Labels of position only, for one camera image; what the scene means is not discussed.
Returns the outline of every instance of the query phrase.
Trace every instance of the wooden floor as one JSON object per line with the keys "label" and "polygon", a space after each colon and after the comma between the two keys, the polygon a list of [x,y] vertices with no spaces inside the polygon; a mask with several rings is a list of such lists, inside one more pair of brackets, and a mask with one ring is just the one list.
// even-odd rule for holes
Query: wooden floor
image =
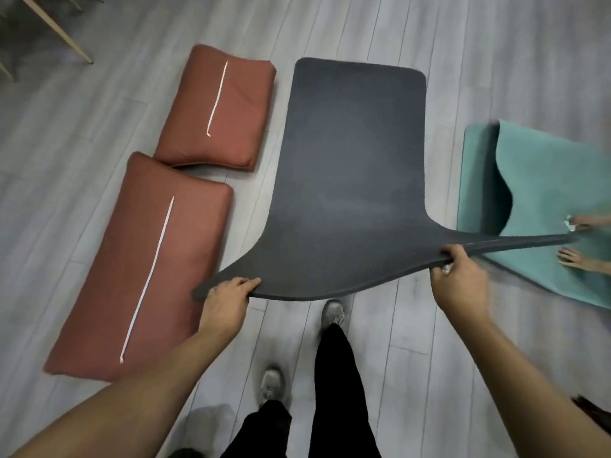
{"label": "wooden floor", "polygon": [[[19,6],[19,22],[0,27],[0,59],[18,76],[0,76],[1,455],[103,386],[47,376],[42,364],[95,256],[126,158],[153,153],[195,43],[278,69],[256,172],[188,171],[235,190],[222,267],[262,232],[304,55],[426,74],[426,206],[446,226],[456,218],[466,124],[503,118],[611,148],[609,0],[79,0],[84,14],[41,1],[95,65]],[[611,408],[611,312],[487,268],[508,336],[567,393]],[[515,456],[426,272],[345,300],[382,456]],[[322,305],[255,299],[161,455],[183,445],[218,457],[256,409],[262,369],[276,362],[292,380],[288,453],[305,457]]]}

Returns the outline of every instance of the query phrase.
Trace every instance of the exercise mat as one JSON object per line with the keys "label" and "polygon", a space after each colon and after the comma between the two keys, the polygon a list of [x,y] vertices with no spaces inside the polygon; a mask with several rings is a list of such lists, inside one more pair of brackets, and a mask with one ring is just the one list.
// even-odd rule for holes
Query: exercise mat
{"label": "exercise mat", "polygon": [[[500,236],[567,231],[569,215],[611,212],[611,156],[509,122],[466,129],[459,230]],[[611,229],[579,232],[575,249],[611,261]],[[550,291],[611,308],[611,277],[558,263],[554,246],[486,257]]]}
{"label": "exercise mat", "polygon": [[325,299],[446,264],[448,243],[480,254],[570,242],[458,232],[426,215],[425,96],[413,69],[297,61],[262,236],[195,299],[233,277],[261,277],[255,297]]}

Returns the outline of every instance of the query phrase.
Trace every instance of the folded teal mat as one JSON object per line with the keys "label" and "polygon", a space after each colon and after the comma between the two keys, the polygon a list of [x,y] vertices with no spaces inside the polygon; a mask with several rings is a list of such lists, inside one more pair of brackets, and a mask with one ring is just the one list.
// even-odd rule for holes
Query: folded teal mat
{"label": "folded teal mat", "polygon": [[[501,121],[466,129],[457,229],[501,236],[564,233],[568,215],[611,212],[611,157]],[[611,228],[580,232],[571,247],[611,261]],[[550,291],[611,308],[611,277],[558,263],[558,246],[486,257]]]}

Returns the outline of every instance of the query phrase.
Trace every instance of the floor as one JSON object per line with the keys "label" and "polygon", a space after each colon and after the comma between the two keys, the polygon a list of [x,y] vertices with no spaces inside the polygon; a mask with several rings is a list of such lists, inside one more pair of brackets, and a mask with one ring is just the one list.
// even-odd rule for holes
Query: floor
{"label": "floor", "polygon": [[[221,267],[262,232],[294,62],[314,56],[420,69],[428,77],[426,206],[454,226],[462,132],[503,118],[611,148],[609,0],[41,0],[95,65],[34,14],[0,25],[0,454],[103,383],[41,367],[88,272],[126,158],[153,153],[181,70],[201,42],[278,70],[253,174],[196,167],[235,203]],[[611,312],[485,264],[493,314],[568,394],[611,408]],[[491,397],[426,272],[349,296],[348,339],[382,456],[512,457]],[[160,456],[180,445],[218,457],[256,408],[267,363],[292,381],[290,457],[307,455],[323,302],[250,304],[244,328],[200,380]]]}

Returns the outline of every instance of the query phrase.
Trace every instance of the wooden leg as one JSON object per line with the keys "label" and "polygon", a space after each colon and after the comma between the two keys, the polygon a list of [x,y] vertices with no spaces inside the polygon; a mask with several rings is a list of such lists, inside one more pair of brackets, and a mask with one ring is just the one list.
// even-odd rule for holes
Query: wooden leg
{"label": "wooden leg", "polygon": [[68,1],[69,1],[69,2],[72,4],[72,6],[74,6],[74,7],[75,7],[77,10],[79,10],[80,12],[82,12],[82,8],[81,8],[80,4],[78,4],[78,3],[76,2],[76,0],[68,0]]}
{"label": "wooden leg", "polygon": [[11,72],[6,68],[4,63],[0,61],[0,71],[4,72],[8,78],[10,78],[13,82],[15,82],[15,77],[11,74]]}
{"label": "wooden leg", "polygon": [[59,35],[60,37],[62,37],[62,39],[70,46],[72,46],[72,49],[74,49],[74,51],[76,51],[77,53],[79,53],[83,58],[85,58],[85,61],[87,61],[89,64],[93,64],[94,62],[92,61],[92,59],[87,56],[85,54],[85,52],[79,47],[79,45],[77,45],[74,40],[72,40],[72,38],[70,38],[70,36],[61,28],[59,27],[59,25],[57,25],[57,22],[53,21],[53,19],[51,19],[49,17],[49,15],[47,13],[45,13],[45,11],[36,4],[36,2],[34,0],[23,0],[23,2],[29,6],[30,8],[32,8],[32,11],[34,11],[36,14],[38,14],[42,20],[44,22],[46,22],[50,28],[52,28],[53,30],[55,30],[55,32],[57,33],[57,35]]}

